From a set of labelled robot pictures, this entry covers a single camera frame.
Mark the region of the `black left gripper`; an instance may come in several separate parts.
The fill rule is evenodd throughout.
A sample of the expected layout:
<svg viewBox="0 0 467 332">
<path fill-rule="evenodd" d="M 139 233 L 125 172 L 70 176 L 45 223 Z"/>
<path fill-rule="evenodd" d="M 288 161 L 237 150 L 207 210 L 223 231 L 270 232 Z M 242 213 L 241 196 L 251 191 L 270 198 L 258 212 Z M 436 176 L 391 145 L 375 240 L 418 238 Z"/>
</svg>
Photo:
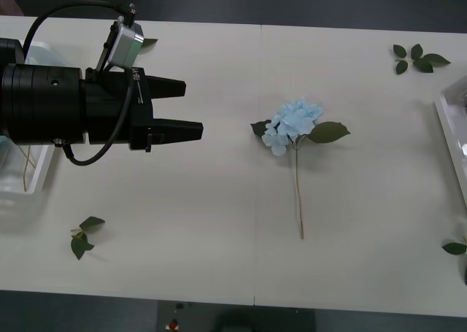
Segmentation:
<svg viewBox="0 0 467 332">
<path fill-rule="evenodd" d="M 136 67 L 101 73 L 87 69 L 81 89 L 84 129 L 91 145 L 126 144 L 130 150 L 149 152 L 153 144 L 202 138 L 202 123 L 153 117 L 153 99 L 185 95 L 182 80 L 150 76 Z"/>
</svg>

